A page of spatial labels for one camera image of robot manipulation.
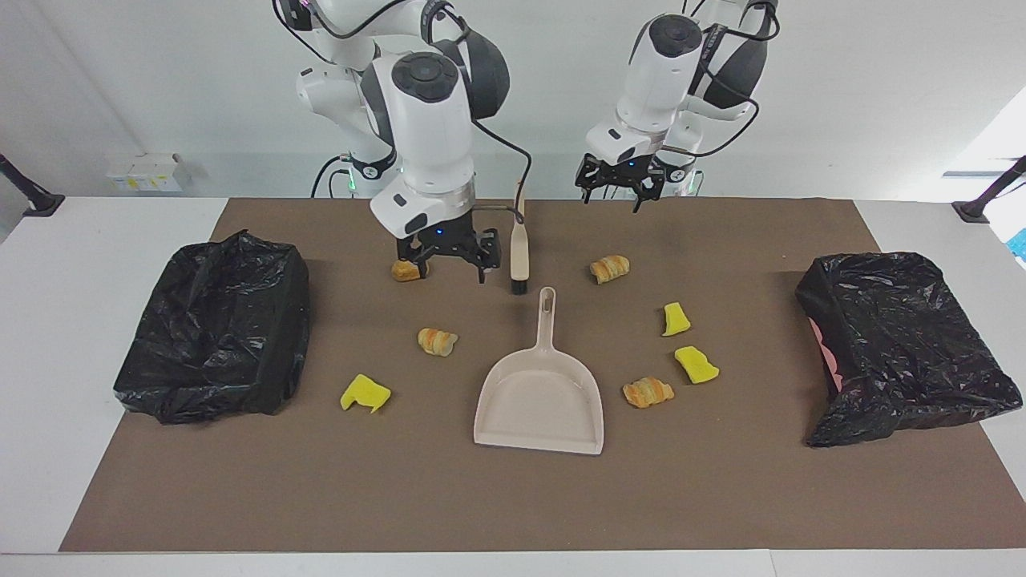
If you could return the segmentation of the brown table mat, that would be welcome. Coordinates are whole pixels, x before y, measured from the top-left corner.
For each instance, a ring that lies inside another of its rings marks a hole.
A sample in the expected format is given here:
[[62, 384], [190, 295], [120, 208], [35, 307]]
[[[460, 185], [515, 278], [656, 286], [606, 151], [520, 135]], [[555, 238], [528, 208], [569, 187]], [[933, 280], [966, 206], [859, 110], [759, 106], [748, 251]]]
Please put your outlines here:
[[[531, 291], [477, 284], [459, 260], [396, 284], [394, 242], [364, 202], [232, 200], [241, 229], [297, 246], [313, 326], [301, 384], [274, 416], [160, 425], [124, 415], [63, 551], [532, 551], [1026, 547], [1026, 502], [979, 425], [814, 449], [821, 352], [793, 295], [817, 256], [877, 248], [853, 202], [534, 201]], [[594, 260], [630, 273], [599, 285]], [[473, 443], [491, 366], [531, 346], [538, 291], [555, 344], [594, 373], [600, 456]], [[671, 337], [664, 306], [692, 322]], [[457, 333], [449, 357], [420, 329]], [[674, 351], [721, 369], [693, 385]], [[392, 397], [340, 398], [363, 373]], [[647, 409], [642, 377], [677, 395]]]

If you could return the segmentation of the beige plastic dustpan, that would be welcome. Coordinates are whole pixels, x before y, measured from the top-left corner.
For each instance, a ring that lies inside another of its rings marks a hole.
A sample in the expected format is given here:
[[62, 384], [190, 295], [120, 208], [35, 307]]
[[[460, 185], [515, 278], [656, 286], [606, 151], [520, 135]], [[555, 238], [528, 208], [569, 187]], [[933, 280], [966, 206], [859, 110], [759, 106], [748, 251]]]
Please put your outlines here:
[[600, 387], [582, 361], [554, 345], [557, 293], [539, 293], [532, 347], [499, 359], [485, 377], [473, 443], [597, 456], [604, 452]]

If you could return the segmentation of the black bag bin pink liner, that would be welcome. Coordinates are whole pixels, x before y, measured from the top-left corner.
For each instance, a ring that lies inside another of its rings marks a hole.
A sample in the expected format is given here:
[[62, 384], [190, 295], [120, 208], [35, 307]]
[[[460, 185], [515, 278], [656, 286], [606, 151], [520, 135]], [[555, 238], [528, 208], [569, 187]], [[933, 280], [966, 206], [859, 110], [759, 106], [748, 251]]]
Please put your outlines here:
[[934, 430], [1022, 408], [1018, 386], [917, 252], [833, 253], [795, 288], [826, 374], [811, 448]]

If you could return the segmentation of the black bag lined bin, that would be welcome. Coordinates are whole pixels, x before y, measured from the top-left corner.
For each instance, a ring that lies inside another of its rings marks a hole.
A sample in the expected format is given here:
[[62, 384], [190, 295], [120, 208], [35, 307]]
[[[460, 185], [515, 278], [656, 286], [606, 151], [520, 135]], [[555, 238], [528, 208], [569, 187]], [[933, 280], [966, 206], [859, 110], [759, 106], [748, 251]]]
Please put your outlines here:
[[300, 385], [310, 272], [297, 246], [241, 230], [173, 253], [112, 387], [162, 424], [275, 415]]

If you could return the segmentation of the beige hand brush black bristles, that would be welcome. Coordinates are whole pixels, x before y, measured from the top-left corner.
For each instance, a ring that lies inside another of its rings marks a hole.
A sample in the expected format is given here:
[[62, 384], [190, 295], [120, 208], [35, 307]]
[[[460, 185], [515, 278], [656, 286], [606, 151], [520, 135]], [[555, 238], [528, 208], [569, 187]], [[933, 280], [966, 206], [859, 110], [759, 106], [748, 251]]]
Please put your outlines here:
[[517, 211], [521, 215], [521, 220], [514, 220], [510, 240], [510, 278], [511, 293], [514, 296], [525, 295], [529, 281], [529, 240], [527, 234], [527, 217], [525, 213], [525, 200], [521, 197], [517, 201]]

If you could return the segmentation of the white wall outlet box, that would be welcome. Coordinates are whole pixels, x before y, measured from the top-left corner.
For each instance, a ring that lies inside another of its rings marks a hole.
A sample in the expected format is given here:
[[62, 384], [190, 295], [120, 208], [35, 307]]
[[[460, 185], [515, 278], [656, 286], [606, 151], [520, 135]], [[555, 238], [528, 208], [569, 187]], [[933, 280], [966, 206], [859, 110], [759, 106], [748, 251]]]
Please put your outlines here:
[[116, 157], [107, 162], [107, 182], [117, 192], [183, 193], [192, 177], [176, 153]]

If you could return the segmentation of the striped croissant piece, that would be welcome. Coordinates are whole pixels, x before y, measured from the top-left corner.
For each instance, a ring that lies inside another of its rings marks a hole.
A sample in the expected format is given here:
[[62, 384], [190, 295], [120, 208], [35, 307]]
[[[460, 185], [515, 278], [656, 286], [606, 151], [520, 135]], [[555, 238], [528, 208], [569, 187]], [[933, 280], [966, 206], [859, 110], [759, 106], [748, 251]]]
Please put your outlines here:
[[448, 333], [441, 329], [424, 328], [418, 331], [418, 346], [432, 357], [449, 357], [453, 345], [458, 343], [457, 333]]
[[588, 266], [594, 281], [599, 285], [608, 284], [608, 282], [627, 275], [630, 273], [630, 260], [622, 255], [604, 256], [604, 258], [594, 260]]
[[627, 403], [637, 409], [647, 409], [652, 406], [674, 399], [677, 395], [669, 383], [657, 377], [642, 377], [622, 388]]

